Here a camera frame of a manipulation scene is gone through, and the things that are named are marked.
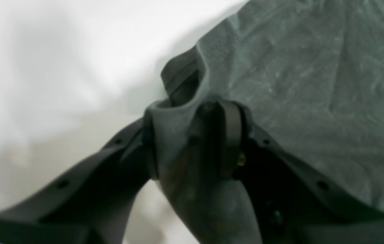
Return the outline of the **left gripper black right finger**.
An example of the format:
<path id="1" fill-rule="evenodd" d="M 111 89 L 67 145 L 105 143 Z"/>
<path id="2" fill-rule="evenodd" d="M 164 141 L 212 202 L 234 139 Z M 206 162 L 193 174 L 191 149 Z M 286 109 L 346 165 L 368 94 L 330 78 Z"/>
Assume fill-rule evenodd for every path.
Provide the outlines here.
<path id="1" fill-rule="evenodd" d="M 245 187 L 264 244 L 384 244 L 384 212 L 284 150 L 248 108 L 219 101 L 218 127 L 218 173 Z"/>

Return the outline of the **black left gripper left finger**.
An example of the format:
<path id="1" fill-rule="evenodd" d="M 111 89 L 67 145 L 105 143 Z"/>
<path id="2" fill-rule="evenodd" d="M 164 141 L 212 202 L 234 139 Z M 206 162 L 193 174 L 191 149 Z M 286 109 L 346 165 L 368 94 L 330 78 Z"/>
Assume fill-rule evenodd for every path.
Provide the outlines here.
<path id="1" fill-rule="evenodd" d="M 122 244 L 154 174 L 152 125 L 141 118 L 42 190 L 0 211 L 0 244 Z"/>

